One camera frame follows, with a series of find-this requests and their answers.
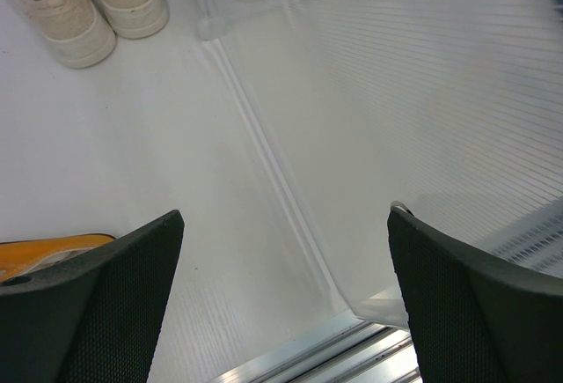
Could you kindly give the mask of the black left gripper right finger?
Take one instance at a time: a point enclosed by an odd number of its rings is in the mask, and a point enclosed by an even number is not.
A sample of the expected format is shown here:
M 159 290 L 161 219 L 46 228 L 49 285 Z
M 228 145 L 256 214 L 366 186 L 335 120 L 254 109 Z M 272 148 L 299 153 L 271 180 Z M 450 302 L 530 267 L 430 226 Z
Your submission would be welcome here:
M 425 382 L 560 382 L 562 281 L 439 232 L 398 205 L 389 249 Z

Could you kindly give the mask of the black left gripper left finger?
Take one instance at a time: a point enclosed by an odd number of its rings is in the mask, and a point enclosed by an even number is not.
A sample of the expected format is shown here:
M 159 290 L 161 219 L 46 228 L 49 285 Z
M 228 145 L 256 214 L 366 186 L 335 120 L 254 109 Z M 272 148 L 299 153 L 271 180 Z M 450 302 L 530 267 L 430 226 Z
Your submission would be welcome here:
M 1 282 L 2 381 L 146 381 L 183 231 L 173 210 L 102 247 Z

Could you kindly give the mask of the clear cabinet door panel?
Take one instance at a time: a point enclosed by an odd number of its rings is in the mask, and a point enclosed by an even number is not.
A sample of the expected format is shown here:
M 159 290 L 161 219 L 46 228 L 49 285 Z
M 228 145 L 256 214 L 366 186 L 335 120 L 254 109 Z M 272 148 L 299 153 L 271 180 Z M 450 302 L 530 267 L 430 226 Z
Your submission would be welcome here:
M 403 326 L 398 205 L 562 274 L 562 0 L 234 0 L 238 82 L 340 294 Z

